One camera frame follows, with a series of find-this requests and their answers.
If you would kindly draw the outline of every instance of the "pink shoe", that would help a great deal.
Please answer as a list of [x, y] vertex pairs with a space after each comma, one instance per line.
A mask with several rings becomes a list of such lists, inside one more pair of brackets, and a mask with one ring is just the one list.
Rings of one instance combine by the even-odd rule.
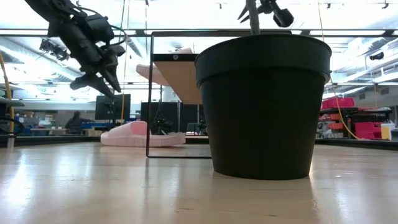
[[[106, 146], [131, 146], [146, 147], [147, 123], [145, 121], [134, 121], [112, 129], [101, 135], [101, 143]], [[168, 134], [163, 136], [150, 136], [150, 147], [166, 147], [185, 144], [185, 134]]]

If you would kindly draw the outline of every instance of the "computer monitor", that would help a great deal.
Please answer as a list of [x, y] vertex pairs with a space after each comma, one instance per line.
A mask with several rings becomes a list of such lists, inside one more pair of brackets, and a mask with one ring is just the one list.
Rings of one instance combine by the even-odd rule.
[[[123, 119], [130, 118], [131, 95], [124, 95]], [[95, 104], [96, 120], [117, 120], [122, 118], [123, 95], [115, 95], [113, 99], [107, 96], [97, 96]]]

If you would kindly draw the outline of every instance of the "black flower pot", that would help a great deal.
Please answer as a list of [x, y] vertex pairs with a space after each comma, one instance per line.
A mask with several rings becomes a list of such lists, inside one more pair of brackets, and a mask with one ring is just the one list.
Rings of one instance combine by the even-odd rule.
[[195, 61], [215, 171], [300, 179], [311, 166], [331, 49], [301, 35], [252, 35]]

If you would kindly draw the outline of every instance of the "wooden board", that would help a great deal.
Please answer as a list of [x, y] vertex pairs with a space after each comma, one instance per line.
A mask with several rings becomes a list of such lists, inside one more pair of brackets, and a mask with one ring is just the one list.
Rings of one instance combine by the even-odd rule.
[[155, 62], [155, 65], [182, 103], [202, 104], [194, 62]]

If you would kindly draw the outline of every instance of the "table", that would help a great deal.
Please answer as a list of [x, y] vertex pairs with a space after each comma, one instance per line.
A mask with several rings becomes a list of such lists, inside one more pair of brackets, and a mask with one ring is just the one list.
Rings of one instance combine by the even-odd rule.
[[32, 135], [34, 136], [34, 132], [36, 131], [45, 131], [45, 135], [49, 136], [52, 132], [61, 132], [60, 134], [66, 134], [67, 129], [51, 129], [51, 128], [32, 128], [30, 129]]

